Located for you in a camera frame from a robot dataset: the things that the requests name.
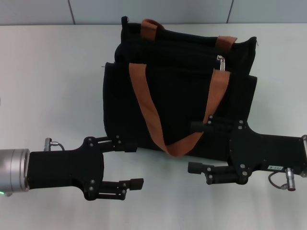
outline tabletop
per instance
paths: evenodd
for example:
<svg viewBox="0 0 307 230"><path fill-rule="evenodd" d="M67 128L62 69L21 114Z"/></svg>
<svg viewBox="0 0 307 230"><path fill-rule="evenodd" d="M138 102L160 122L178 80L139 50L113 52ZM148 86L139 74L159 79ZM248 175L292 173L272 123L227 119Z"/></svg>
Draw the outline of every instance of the tabletop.
<svg viewBox="0 0 307 230"><path fill-rule="evenodd" d="M251 75L258 83L249 115L259 133L307 133L307 24L166 25L202 35L256 36ZM120 25L0 27L0 149L42 151L46 137L65 149L87 136L102 137L102 86L106 62L114 61ZM188 161L225 165L194 157L172 158L138 149L108 152L106 181L144 178L125 201L86 201L78 188L48 188L0 196L0 228L38 230L304 230L307 180L296 191L274 188L268 172L255 172L246 185L207 185L189 174ZM275 176L277 184L284 175Z"/></svg>

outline robotic arm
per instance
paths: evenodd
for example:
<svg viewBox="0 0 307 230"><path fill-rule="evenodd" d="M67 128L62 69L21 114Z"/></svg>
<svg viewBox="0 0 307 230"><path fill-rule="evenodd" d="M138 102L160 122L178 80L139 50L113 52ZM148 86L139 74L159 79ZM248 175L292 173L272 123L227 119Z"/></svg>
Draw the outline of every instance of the robotic arm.
<svg viewBox="0 0 307 230"><path fill-rule="evenodd" d="M59 145L62 151L50 151ZM29 149L0 150L0 193L11 196L36 188L75 186L82 190L86 200L126 198L127 189L140 190L143 179L105 182L104 152L135 152L132 143L112 143L107 137L87 137L75 150L64 150L58 142L45 140L42 152Z"/></svg>
<svg viewBox="0 0 307 230"><path fill-rule="evenodd" d="M269 181L274 187L294 191L294 175L307 177L307 135L301 138L262 135L252 131L247 121L232 122L213 116L207 124L192 122L191 129L229 137L228 166L189 162L188 172L204 173L207 184L246 184L254 171L262 170L273 172ZM286 175L286 184L282 186L271 180L279 172Z"/></svg>

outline gray wall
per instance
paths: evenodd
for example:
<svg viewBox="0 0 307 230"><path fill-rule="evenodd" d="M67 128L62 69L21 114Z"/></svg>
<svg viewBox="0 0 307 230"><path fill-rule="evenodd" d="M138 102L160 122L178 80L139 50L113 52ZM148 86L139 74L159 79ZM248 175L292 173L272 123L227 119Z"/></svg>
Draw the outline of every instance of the gray wall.
<svg viewBox="0 0 307 230"><path fill-rule="evenodd" d="M307 23L306 9L307 0L0 0L0 25L120 24L124 15L176 24Z"/></svg>

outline metal cylinder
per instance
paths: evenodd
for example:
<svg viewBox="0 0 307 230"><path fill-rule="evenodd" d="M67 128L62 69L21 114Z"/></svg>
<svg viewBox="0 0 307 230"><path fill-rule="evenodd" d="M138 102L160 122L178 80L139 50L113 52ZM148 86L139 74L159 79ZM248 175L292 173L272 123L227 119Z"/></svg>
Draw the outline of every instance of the metal cylinder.
<svg viewBox="0 0 307 230"><path fill-rule="evenodd" d="M0 150L0 192L6 196L27 192L29 149Z"/></svg>
<svg viewBox="0 0 307 230"><path fill-rule="evenodd" d="M295 191L293 170L291 168L286 168L285 173L287 178L288 191Z"/></svg>

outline zipper pull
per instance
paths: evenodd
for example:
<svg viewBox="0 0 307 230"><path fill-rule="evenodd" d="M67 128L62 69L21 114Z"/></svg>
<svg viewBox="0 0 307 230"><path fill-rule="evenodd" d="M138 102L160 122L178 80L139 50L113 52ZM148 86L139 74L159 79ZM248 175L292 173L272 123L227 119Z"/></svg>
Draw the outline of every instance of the zipper pull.
<svg viewBox="0 0 307 230"><path fill-rule="evenodd" d="M221 55L218 55L216 59L221 62L220 70L225 71L225 58Z"/></svg>

